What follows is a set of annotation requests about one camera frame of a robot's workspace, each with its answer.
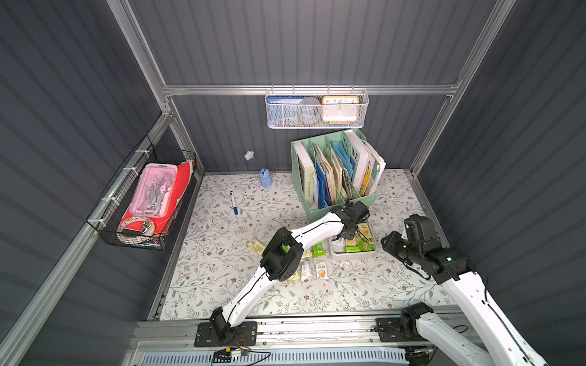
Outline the white cookie storage box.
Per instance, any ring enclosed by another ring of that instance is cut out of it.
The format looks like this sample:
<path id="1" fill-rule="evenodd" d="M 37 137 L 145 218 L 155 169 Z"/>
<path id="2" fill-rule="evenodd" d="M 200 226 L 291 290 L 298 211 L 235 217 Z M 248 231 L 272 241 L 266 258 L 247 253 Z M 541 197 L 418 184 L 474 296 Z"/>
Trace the white cookie storage box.
<path id="1" fill-rule="evenodd" d="M 377 245 L 368 223 L 358 225 L 353 239 L 331 239 L 329 242 L 331 258 L 335 260 L 355 260 L 371 258 Z"/>

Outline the yellow cookie packet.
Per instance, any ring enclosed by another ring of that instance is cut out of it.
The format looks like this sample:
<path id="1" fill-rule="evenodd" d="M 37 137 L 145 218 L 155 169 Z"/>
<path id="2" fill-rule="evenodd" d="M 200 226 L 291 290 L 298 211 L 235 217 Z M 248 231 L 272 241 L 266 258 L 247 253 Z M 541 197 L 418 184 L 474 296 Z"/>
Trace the yellow cookie packet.
<path id="1" fill-rule="evenodd" d="M 303 255 L 302 255 L 302 259 L 310 259 L 314 257 L 314 250 L 313 248 L 309 248 L 307 250 L 304 251 Z"/>

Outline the white cookie packet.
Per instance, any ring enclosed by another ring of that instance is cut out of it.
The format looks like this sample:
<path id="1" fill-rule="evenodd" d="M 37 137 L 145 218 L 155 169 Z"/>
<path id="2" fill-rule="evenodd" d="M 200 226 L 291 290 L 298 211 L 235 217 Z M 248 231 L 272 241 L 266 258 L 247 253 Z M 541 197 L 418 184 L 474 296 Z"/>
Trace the white cookie packet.
<path id="1" fill-rule="evenodd" d="M 316 271 L 316 278 L 320 280 L 328 280 L 328 269 L 327 264 L 324 261 L 318 261 L 314 263 L 315 271 Z"/>

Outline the yellow packet second row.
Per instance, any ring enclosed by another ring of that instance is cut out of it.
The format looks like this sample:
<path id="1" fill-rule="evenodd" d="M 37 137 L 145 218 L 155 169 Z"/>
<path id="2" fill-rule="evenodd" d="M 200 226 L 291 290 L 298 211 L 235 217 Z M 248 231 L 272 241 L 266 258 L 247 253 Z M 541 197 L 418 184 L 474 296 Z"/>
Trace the yellow packet second row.
<path id="1" fill-rule="evenodd" d="M 299 273 L 295 272 L 289 279 L 288 282 L 297 282 L 301 280 L 301 276 Z"/>

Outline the pale yellow packet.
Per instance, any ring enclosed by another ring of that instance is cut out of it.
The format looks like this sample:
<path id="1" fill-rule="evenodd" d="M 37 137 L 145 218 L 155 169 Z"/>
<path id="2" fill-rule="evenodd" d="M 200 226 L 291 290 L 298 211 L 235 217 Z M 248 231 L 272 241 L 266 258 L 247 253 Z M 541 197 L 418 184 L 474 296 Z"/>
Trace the pale yellow packet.
<path id="1" fill-rule="evenodd" d="M 256 254 L 259 256 L 263 255 L 263 252 L 266 249 L 266 245 L 260 242 L 258 239 L 253 238 L 250 242 L 247 243 L 248 247 L 251 248 Z"/>

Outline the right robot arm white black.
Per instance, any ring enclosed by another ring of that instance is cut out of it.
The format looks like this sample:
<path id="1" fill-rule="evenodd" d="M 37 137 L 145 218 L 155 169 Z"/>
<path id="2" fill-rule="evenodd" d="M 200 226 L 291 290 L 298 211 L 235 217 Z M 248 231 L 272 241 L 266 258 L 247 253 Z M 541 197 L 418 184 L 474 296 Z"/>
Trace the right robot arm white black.
<path id="1" fill-rule="evenodd" d="M 404 234 L 393 231 L 384 237 L 382 248 L 407 268 L 419 265 L 435 280 L 456 301 L 484 346 L 467 341 L 425 303 L 402 309 L 398 329 L 404 338 L 429 341 L 457 365 L 547 363 L 517 331 L 467 258 L 443 247 L 432 219 L 414 214 L 404 220 L 404 227 Z"/>

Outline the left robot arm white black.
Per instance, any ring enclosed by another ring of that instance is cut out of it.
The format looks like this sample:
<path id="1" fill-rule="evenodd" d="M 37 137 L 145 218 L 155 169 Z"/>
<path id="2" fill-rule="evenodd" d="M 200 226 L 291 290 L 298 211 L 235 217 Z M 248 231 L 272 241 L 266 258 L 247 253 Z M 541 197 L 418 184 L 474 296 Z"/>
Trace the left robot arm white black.
<path id="1" fill-rule="evenodd" d="M 297 270 L 304 252 L 326 239 L 352 239 L 358 225 L 369 218 L 369 209 L 361 202 L 334 207 L 321 219 L 305 227 L 289 230 L 279 228 L 262 252 L 259 267 L 237 295 L 210 317 L 215 335 L 222 342 L 230 341 L 236 328 L 259 299 L 277 282 L 288 280 Z"/>

